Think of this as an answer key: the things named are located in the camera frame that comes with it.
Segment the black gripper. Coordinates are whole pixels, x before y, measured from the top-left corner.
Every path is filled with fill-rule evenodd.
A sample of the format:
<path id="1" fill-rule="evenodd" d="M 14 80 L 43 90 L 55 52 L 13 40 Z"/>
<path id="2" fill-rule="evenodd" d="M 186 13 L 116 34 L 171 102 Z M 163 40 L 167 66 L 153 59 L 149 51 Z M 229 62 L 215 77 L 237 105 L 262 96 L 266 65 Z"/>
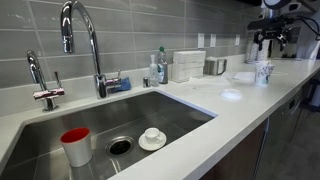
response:
<path id="1" fill-rule="evenodd" d="M 293 18 L 284 16 L 276 18 L 266 18 L 257 21 L 252 21 L 248 24 L 248 30 L 254 30 L 253 42 L 258 45 L 258 50 L 263 49 L 263 41 L 276 39 L 280 45 L 280 50 L 283 51 L 287 42 L 292 40 Z"/>

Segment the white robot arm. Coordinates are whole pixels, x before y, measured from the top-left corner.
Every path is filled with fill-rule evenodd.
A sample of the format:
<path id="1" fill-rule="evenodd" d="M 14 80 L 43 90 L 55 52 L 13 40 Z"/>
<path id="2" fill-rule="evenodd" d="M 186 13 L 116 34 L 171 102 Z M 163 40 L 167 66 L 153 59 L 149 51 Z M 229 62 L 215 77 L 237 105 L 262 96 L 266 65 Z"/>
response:
<path id="1" fill-rule="evenodd" d="M 253 42 L 258 49 L 263 49 L 263 42 L 276 40 L 280 50 L 293 40 L 293 25 L 302 22 L 312 34 L 312 39 L 319 40 L 319 24 L 311 15 L 319 11 L 319 0 L 261 0 L 263 16 L 251 21 L 248 30 L 254 31 Z"/>

